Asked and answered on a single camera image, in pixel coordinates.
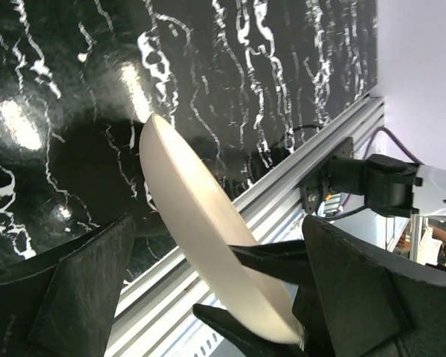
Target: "black plastic mount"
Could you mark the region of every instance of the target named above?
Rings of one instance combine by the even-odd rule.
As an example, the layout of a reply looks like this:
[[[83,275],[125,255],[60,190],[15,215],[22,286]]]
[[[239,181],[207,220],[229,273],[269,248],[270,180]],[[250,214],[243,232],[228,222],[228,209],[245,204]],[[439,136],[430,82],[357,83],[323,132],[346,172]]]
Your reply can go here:
[[[416,177],[418,164],[374,154],[367,160],[335,157],[325,166],[329,187],[336,192],[364,197],[364,204],[382,216],[410,217],[413,186],[421,186]]]
[[[353,139],[344,139],[300,182],[303,209],[307,214],[313,214],[326,197],[334,192],[330,188],[329,162],[333,158],[351,158],[353,150]]]

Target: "glossy black surface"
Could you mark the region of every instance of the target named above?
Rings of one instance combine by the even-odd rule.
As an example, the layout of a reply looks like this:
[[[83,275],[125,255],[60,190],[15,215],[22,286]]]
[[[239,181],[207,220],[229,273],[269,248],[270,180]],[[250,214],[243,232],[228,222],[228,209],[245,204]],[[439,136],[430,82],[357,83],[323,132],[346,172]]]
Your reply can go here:
[[[149,113],[234,199],[376,84],[376,24],[375,0],[0,1],[0,267],[129,212],[133,280],[175,246]]]

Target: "black and white marble pattern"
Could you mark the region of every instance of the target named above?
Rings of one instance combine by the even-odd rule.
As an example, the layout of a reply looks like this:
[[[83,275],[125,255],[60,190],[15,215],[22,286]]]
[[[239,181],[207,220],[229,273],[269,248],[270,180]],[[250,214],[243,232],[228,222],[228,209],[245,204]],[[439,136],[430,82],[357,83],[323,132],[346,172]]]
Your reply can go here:
[[[175,246],[149,113],[234,199],[376,84],[376,26],[375,0],[0,1],[0,267],[130,212],[135,279]]]

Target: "wire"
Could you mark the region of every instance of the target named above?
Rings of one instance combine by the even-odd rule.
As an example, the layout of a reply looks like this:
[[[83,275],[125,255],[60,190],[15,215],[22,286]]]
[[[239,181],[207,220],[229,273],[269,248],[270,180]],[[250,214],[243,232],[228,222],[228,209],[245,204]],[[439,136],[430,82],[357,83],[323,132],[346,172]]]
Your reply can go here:
[[[372,133],[372,137],[370,138],[369,141],[369,145],[366,148],[365,151],[365,155],[363,155],[363,158],[365,159],[366,156],[368,155],[369,152],[369,148],[372,146],[373,141],[375,140],[375,137],[377,136],[377,134],[379,132],[384,132],[385,134],[387,134],[392,140],[393,142],[396,144],[396,146],[406,155],[410,158],[411,161],[422,165],[423,163],[421,162],[421,160],[419,160],[411,151],[408,150],[408,148],[403,145],[403,143],[400,141],[400,139],[397,138],[397,136],[388,128],[386,128],[385,126],[379,126],[377,129],[375,129],[375,131]]]
[[[323,129],[323,126],[320,124],[305,124],[305,125],[299,125],[295,128],[293,128],[294,133],[299,132],[300,130],[304,130],[304,129],[315,129],[315,130],[321,130]],[[285,140],[285,136],[286,134],[284,134],[280,140],[277,142],[278,144],[282,143]]]
[[[331,217],[320,217],[326,221],[338,221],[339,219],[347,218],[350,216],[354,216],[357,213],[362,212],[363,210],[366,210],[368,207],[363,205],[359,208],[355,208],[354,210],[350,210],[349,212],[338,214],[337,216],[331,216]]]

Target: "bracket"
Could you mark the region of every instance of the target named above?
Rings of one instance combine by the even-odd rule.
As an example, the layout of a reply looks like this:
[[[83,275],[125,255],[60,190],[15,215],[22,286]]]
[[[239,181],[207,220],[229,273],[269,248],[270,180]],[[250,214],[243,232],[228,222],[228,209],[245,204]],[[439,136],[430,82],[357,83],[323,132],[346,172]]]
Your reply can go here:
[[[328,162],[334,157],[351,158],[353,151],[353,138],[345,138],[300,182],[301,201],[307,214],[313,214],[325,198],[333,193],[329,186]]]

